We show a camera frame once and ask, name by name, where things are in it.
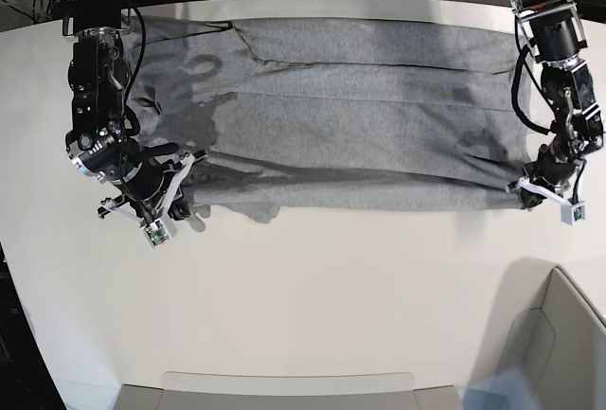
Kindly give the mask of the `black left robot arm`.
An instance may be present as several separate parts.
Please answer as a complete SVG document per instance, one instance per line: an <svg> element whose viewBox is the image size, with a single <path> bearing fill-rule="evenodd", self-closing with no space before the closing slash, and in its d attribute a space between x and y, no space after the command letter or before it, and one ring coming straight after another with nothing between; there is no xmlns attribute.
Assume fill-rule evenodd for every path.
<svg viewBox="0 0 606 410"><path fill-rule="evenodd" d="M527 208L550 199L578 220L583 215L579 187L586 157L605 144L593 79L580 56L587 46L586 35L574 0L509 1L519 51L512 108L529 130L553 139L540 147L536 160L525 164L522 177L508 189L519 192ZM532 62L542 68L538 90L553 114L547 127L534 123L520 105L522 74L531 70Z"/></svg>

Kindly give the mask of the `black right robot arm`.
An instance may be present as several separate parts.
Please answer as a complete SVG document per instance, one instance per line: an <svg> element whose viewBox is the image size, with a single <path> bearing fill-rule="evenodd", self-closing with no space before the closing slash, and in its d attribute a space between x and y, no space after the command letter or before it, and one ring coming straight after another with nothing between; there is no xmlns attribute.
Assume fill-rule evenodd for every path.
<svg viewBox="0 0 606 410"><path fill-rule="evenodd" d="M158 245L175 236L178 221L205 230L182 190L205 155L182 152L172 142L142 147L136 141L141 127L128 101L143 60L127 62L122 36L141 17L131 0L63 0L62 34L75 40L68 68L72 128L65 147L76 169L119 191L101 201L98 216L131 220Z"/></svg>

